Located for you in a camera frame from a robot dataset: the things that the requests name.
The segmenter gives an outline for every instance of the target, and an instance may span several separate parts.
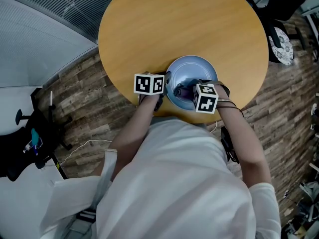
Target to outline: floor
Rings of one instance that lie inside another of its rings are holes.
[[[299,15],[285,22],[289,34],[301,30],[306,43],[310,28]],[[310,171],[309,162],[314,153],[316,138],[310,124],[310,109],[318,91],[318,64],[313,62],[311,49],[302,50],[297,40],[292,40],[295,58],[290,66],[269,62],[266,79],[256,97],[243,109],[245,118],[259,137],[271,168],[273,185],[280,207],[282,224],[291,216],[287,209],[295,207],[283,199],[286,190],[290,199],[298,201],[302,192],[298,187]],[[113,86],[106,75],[99,54],[91,54],[86,60],[72,66],[54,77],[38,94],[39,108],[47,114],[50,91],[56,105],[54,120],[63,122],[72,116],[67,125],[65,141],[75,150],[90,139],[112,140],[132,116],[135,107]],[[220,138],[222,122],[217,123],[214,135]],[[215,124],[208,125],[210,130]],[[89,174],[104,155],[107,142],[91,142],[74,152],[63,164],[70,178]],[[70,154],[61,146],[56,150],[60,162]],[[236,176],[241,176],[240,167],[229,163]]]

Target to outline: tabletop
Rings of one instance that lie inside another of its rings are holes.
[[[101,21],[99,52],[112,83],[135,105],[134,74],[166,71],[181,56],[207,59],[238,108],[254,98],[268,68],[264,29],[245,0],[112,0]],[[155,116],[220,119],[218,112],[182,110],[167,97]]]

